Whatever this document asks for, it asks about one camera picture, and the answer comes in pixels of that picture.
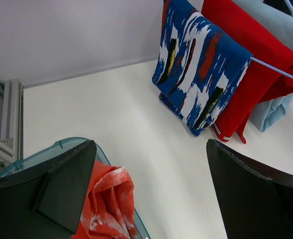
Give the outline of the orange white trousers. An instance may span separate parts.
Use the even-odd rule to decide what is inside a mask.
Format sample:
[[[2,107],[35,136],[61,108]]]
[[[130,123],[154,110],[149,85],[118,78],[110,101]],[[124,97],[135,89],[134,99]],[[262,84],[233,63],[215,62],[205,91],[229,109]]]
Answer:
[[[73,239],[136,239],[134,184],[125,167],[95,161]]]

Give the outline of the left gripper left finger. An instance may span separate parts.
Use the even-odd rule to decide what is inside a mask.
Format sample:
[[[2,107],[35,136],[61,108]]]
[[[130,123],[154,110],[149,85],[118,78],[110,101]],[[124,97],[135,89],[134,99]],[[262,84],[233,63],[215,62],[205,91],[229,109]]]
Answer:
[[[77,233],[96,144],[0,178],[0,239],[70,239]]]

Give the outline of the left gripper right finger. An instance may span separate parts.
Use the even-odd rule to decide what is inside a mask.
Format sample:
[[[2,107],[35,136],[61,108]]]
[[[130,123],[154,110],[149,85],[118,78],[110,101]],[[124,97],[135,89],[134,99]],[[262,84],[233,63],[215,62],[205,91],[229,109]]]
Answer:
[[[208,164],[229,239],[293,239],[293,175],[210,139]]]

